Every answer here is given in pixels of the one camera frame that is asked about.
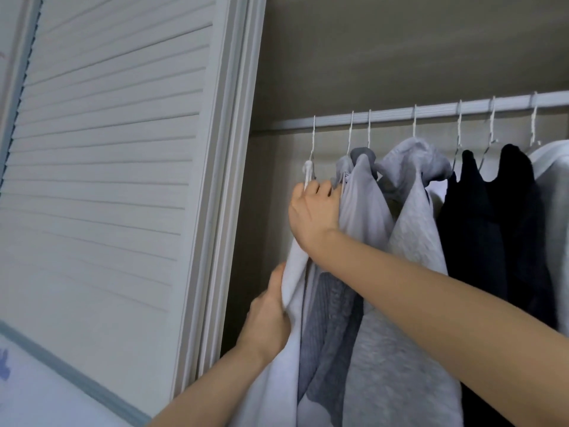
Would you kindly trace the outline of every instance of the hand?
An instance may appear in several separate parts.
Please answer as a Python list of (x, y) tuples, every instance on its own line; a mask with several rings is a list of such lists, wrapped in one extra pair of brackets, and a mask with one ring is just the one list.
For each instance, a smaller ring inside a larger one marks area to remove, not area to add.
[(327, 233), (338, 230), (341, 188), (332, 189), (330, 181), (322, 184), (310, 181), (294, 187), (288, 206), (288, 221), (296, 241), (302, 250), (313, 256), (323, 245)]
[(282, 351), (290, 336), (290, 320), (283, 308), (281, 294), (284, 270), (283, 263), (271, 273), (267, 290), (252, 301), (237, 339), (237, 347), (254, 351), (264, 365)]

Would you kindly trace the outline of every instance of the beige wall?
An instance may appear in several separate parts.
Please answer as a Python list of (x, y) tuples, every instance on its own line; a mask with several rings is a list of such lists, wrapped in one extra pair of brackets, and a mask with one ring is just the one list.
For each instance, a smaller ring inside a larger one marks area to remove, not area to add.
[[(540, 111), (537, 138), (543, 143), (566, 139), (568, 126), (569, 117), (565, 110), (546, 114)], [(464, 148), (473, 150), (478, 161), (487, 145), (488, 132), (487, 119), (463, 119)], [(514, 143), (527, 149), (529, 113), (499, 115), (494, 124), (494, 134), (500, 143), (493, 146), (482, 168), (482, 175), (487, 180), (496, 175), (503, 144)], [(381, 157), (410, 135), (409, 123), (374, 127), (371, 148)], [(452, 159), (456, 146), (455, 120), (419, 122), (417, 136), (427, 139)], [(335, 163), (346, 152), (347, 137), (346, 128), (317, 132), (314, 154), (317, 178), (327, 179), (335, 174)], [(352, 147), (366, 144), (366, 126), (354, 128)], [(310, 148), (311, 132), (307, 131), (249, 138), (224, 329), (224, 351), (234, 344), (249, 303), (266, 287), (271, 270), (286, 259), (292, 238), (287, 221), (288, 197), (292, 186), (303, 180), (302, 165), (309, 157)]]

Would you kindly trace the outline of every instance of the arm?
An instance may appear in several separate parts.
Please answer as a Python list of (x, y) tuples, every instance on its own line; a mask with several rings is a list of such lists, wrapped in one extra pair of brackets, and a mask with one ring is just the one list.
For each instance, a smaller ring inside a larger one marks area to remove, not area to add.
[(569, 340), (505, 301), (345, 236), (339, 202), (327, 181), (293, 192), (293, 234), (318, 265), (515, 425), (569, 425)]
[(281, 298), (279, 265), (268, 289), (253, 300), (236, 346), (174, 399), (148, 427), (224, 426), (248, 388), (285, 347), (290, 321)]

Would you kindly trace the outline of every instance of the closet rod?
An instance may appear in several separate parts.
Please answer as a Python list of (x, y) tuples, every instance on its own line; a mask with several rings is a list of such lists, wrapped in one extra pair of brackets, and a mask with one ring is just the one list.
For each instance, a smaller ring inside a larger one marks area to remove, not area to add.
[[(442, 103), (440, 105), (426, 105), (413, 107), (402, 107), (399, 109), (386, 109), (382, 111), (372, 111), (372, 123), (385, 123), (388, 121), (413, 120), (415, 115), (418, 118), (440, 118), (458, 116), (459, 103)], [(528, 110), (537, 106), (556, 107), (569, 106), (569, 91), (557, 91), (543, 94), (516, 95), (514, 97), (496, 97), (494, 100), (496, 112)], [(492, 99), (471, 100), (462, 102), (462, 114), (486, 114), (492, 111)], [(369, 112), (358, 112), (353, 115), (354, 124), (367, 124)], [(352, 114), (324, 115), (317, 117), (316, 127), (325, 128), (330, 126), (349, 126)], [(312, 128), (313, 117), (297, 118), (295, 120), (284, 120), (272, 123), (264, 128), (256, 130), (297, 130), (301, 128)]]

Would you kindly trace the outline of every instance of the wire hanger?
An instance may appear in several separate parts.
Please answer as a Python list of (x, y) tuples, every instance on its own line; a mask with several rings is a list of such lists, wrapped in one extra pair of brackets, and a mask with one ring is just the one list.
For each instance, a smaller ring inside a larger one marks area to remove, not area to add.
[(352, 119), (350, 120), (350, 130), (348, 131), (348, 150), (346, 151), (346, 156), (350, 154), (350, 148), (352, 148), (352, 127), (354, 124), (354, 111), (352, 111)]
[(415, 138), (417, 132), (417, 105), (413, 107), (413, 138)]
[(534, 108), (531, 113), (531, 136), (530, 136), (530, 148), (533, 147), (534, 143), (537, 143), (538, 147), (541, 146), (541, 141), (536, 141), (536, 118), (537, 118), (537, 91), (531, 96), (531, 103)]
[(310, 150), (310, 157), (306, 162), (304, 162), (304, 167), (302, 168), (302, 172), (304, 173), (304, 188), (309, 185), (309, 182), (313, 179), (316, 179), (314, 175), (314, 144), (315, 144), (315, 134), (317, 131), (317, 116), (314, 115), (314, 119), (312, 120), (312, 150)]
[(462, 138), (461, 138), (461, 132), (460, 132), (460, 124), (462, 123), (462, 100), (459, 100), (458, 112), (459, 112), (459, 119), (456, 122), (456, 130), (457, 130), (456, 151), (455, 151), (455, 158), (452, 160), (452, 171), (453, 172), (455, 170), (456, 155), (459, 154), (459, 150), (462, 149), (462, 140), (461, 140)]
[(482, 160), (480, 160), (480, 166), (478, 166), (478, 171), (482, 169), (482, 165), (484, 164), (484, 158), (486, 157), (488, 150), (490, 150), (490, 146), (493, 143), (498, 142), (498, 140), (494, 139), (494, 117), (496, 115), (496, 96), (492, 97), (490, 106), (492, 107), (492, 114), (490, 114), (490, 134), (488, 135), (488, 146), (486, 147), (486, 150), (484, 150), (484, 153), (482, 154)]
[(367, 114), (367, 148), (371, 149), (372, 145), (372, 110)]

